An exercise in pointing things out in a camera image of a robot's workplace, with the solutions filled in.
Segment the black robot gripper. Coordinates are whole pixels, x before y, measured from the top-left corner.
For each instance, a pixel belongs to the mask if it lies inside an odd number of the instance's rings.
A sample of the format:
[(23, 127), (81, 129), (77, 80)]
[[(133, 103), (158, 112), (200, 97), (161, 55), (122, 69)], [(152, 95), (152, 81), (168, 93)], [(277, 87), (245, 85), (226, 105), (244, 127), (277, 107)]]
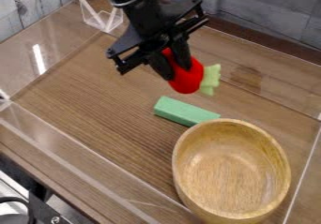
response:
[(162, 51), (172, 49), (176, 62), (192, 69), (190, 33), (209, 20), (202, 0), (110, 0), (130, 20), (129, 28), (107, 50), (122, 75), (139, 65), (150, 65), (158, 75), (170, 81), (174, 70)]

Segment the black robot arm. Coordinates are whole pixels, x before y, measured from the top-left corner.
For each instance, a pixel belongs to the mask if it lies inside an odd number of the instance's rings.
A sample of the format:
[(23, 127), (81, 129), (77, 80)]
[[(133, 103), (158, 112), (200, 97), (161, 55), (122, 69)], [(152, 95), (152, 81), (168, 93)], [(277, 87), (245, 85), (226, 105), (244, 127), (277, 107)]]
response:
[(122, 75), (139, 65), (150, 65), (168, 81), (174, 79), (174, 68), (162, 53), (170, 49), (176, 63), (192, 69), (190, 34), (209, 21), (202, 0), (110, 0), (129, 18), (125, 34), (107, 49)]

